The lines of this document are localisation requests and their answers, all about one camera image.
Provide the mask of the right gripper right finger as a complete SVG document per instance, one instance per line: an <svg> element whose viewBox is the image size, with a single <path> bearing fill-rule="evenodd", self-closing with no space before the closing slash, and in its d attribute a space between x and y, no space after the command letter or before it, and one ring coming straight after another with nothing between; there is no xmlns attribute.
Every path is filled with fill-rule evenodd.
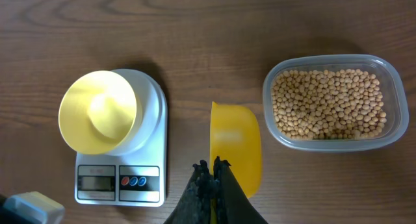
<svg viewBox="0 0 416 224"><path fill-rule="evenodd" d="M214 179L218 184L215 196L216 222L220 224L267 224L267 221L251 205L227 160L216 157Z"/></svg>

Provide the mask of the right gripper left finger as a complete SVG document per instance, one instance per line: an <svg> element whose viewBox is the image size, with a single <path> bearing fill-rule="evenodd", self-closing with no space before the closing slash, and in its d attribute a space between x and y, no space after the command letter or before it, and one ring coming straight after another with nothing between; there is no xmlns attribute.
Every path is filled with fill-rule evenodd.
<svg viewBox="0 0 416 224"><path fill-rule="evenodd" d="M164 224L210 224L211 200L216 193L216 182L206 161L193 164L194 171L174 211Z"/></svg>

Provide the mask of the yellow measuring scoop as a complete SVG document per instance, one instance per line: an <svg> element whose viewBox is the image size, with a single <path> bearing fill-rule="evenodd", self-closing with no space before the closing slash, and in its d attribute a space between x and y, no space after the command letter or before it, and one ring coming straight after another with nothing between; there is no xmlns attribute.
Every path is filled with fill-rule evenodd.
<svg viewBox="0 0 416 224"><path fill-rule="evenodd" d="M257 193L262 179L261 135L249 108L212 103L209 152L211 171L216 157L227 160L246 197Z"/></svg>

